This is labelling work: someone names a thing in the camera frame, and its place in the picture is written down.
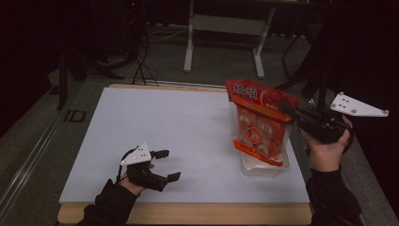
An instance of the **sleeve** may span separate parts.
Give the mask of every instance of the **sleeve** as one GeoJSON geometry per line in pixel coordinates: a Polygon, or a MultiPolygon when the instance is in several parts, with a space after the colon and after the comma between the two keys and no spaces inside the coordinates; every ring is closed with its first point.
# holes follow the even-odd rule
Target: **sleeve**
{"type": "Polygon", "coordinates": [[[121,226],[126,223],[137,196],[108,180],[95,204],[85,207],[84,218],[76,226],[121,226]]]}
{"type": "Polygon", "coordinates": [[[311,226],[362,225],[359,202],[343,184],[341,170],[321,172],[311,169],[311,174],[306,184],[314,208],[311,226]]]}

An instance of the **red packaging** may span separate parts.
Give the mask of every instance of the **red packaging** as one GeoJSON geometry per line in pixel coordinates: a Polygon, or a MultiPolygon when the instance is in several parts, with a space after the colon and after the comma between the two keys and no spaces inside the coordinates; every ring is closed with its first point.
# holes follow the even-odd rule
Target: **red packaging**
{"type": "Polygon", "coordinates": [[[236,149],[263,162],[282,166],[281,150],[291,132],[293,119],[280,112],[279,102],[298,107],[294,95],[249,80],[228,80],[229,100],[236,104],[236,149]]]}

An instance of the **hand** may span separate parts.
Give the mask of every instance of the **hand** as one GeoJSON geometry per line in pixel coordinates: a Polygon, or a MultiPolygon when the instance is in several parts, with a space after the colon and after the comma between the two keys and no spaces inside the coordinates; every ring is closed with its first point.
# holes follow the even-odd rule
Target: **hand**
{"type": "MultiPolygon", "coordinates": [[[[345,123],[352,128],[352,122],[343,116],[345,123]]],[[[348,143],[350,134],[345,130],[343,136],[338,142],[332,144],[323,144],[303,130],[300,130],[302,136],[306,139],[309,148],[311,149],[309,167],[318,171],[334,171],[340,168],[343,150],[348,143]]]]}
{"type": "MultiPolygon", "coordinates": [[[[150,164],[150,169],[154,168],[154,164],[150,164]]],[[[122,176],[122,180],[120,180],[119,185],[125,187],[128,189],[130,192],[132,192],[134,195],[139,196],[141,192],[143,192],[145,189],[147,189],[144,186],[137,186],[129,181],[129,178],[127,177],[126,172],[122,176]]]]}

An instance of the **white bracket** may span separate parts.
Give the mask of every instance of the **white bracket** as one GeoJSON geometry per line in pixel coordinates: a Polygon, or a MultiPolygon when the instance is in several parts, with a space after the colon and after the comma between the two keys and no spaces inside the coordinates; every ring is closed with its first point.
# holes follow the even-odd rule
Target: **white bracket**
{"type": "Polygon", "coordinates": [[[146,143],[138,146],[132,153],[129,153],[121,162],[121,166],[141,163],[141,162],[148,162],[151,161],[151,153],[149,146],[146,143]]]}
{"type": "Polygon", "coordinates": [[[371,105],[367,105],[352,97],[348,97],[340,92],[329,107],[331,110],[338,111],[351,116],[366,117],[387,117],[389,110],[381,110],[371,105]]]}

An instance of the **white paper sheet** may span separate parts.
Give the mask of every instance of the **white paper sheet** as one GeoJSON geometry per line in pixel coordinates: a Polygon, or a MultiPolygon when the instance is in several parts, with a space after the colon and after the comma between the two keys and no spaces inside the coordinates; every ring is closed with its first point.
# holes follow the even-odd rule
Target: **white paper sheet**
{"type": "Polygon", "coordinates": [[[93,202],[123,155],[147,142],[153,173],[180,171],[163,192],[147,189],[138,202],[309,202],[291,143],[291,166],[276,177],[246,176],[231,141],[227,93],[106,88],[60,202],[93,202]]]}

